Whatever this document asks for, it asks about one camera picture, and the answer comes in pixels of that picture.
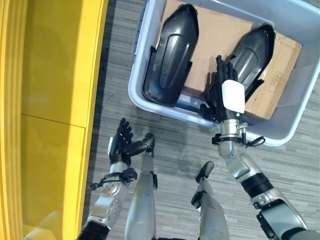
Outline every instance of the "robot forearm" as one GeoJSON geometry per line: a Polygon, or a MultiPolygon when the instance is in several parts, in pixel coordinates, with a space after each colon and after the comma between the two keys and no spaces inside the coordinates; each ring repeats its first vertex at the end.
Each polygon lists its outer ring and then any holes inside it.
{"type": "MultiPolygon", "coordinates": [[[[241,183],[251,197],[256,209],[261,209],[257,219],[269,239],[294,239],[295,234],[307,230],[307,226],[283,193],[270,183],[257,163],[246,153],[243,145],[246,125],[230,119],[221,123],[221,135],[216,137],[219,155],[230,173],[241,183]]],[[[306,231],[305,239],[319,239],[319,234],[306,231]]]]}

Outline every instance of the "black joint cover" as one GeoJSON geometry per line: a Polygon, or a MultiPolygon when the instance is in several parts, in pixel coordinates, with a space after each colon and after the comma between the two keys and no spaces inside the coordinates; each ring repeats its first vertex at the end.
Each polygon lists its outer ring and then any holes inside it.
{"type": "Polygon", "coordinates": [[[243,181],[241,185],[251,198],[273,188],[269,179],[262,172],[249,177],[243,181]]]}
{"type": "Polygon", "coordinates": [[[98,222],[87,221],[77,240],[106,240],[110,229],[98,222]]]}

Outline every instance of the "black molded plastic part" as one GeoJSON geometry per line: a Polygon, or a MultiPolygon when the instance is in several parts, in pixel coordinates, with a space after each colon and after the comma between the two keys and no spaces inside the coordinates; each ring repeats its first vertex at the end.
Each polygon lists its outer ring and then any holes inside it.
{"type": "Polygon", "coordinates": [[[106,240],[110,229],[98,222],[87,221],[77,240],[106,240]]]}
{"type": "Polygon", "coordinates": [[[151,48],[142,86],[145,98],[166,106],[178,101],[198,37],[197,11],[183,4],[164,22],[157,49],[151,48]]]}
{"type": "Polygon", "coordinates": [[[264,24],[244,35],[231,55],[229,62],[238,72],[238,82],[244,85],[245,101],[264,82],[259,76],[272,59],[275,39],[273,27],[264,24]]]}

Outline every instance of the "black cable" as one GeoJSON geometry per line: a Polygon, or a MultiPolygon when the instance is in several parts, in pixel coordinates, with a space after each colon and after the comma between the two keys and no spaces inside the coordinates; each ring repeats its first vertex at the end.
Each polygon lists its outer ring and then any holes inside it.
{"type": "Polygon", "coordinates": [[[260,136],[257,139],[253,141],[248,141],[247,142],[247,147],[258,147],[266,142],[266,139],[264,136],[260,136]]]}

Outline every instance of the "yellow panel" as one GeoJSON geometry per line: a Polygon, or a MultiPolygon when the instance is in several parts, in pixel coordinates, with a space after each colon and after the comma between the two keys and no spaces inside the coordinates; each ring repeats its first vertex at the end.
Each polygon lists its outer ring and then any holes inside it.
{"type": "MultiPolygon", "coordinates": [[[[86,1],[84,4],[85,8],[89,8],[87,5],[91,5],[92,3],[86,1]]],[[[87,112],[87,120],[86,120],[86,129],[84,135],[84,160],[81,165],[80,170],[80,178],[79,178],[79,186],[78,186],[78,202],[77,202],[77,215],[76,219],[77,228],[75,229],[76,234],[78,234],[81,230],[82,226],[82,217],[83,217],[83,207],[86,193],[86,182],[87,182],[87,173],[88,173],[88,163],[89,163],[89,155],[90,155],[90,146],[91,146],[91,137],[92,137],[92,128],[94,121],[94,113],[95,113],[95,102],[96,102],[96,93],[97,93],[97,84],[98,84],[98,74],[99,74],[99,64],[100,64],[100,56],[101,56],[101,48],[103,41],[103,33],[105,29],[105,21],[107,15],[107,6],[108,0],[101,1],[100,10],[99,10],[99,22],[97,24],[97,34],[96,36],[96,44],[95,44],[95,56],[92,65],[91,72],[91,86],[90,86],[90,95],[89,95],[89,108],[87,112]]]]}
{"type": "Polygon", "coordinates": [[[0,239],[23,237],[21,84],[27,0],[0,0],[0,239]]]}
{"type": "Polygon", "coordinates": [[[31,0],[22,113],[86,127],[105,0],[31,0]]]}
{"type": "Polygon", "coordinates": [[[39,239],[41,229],[57,240],[76,238],[84,134],[82,127],[22,115],[23,224],[36,227],[24,232],[28,238],[39,239]]]}

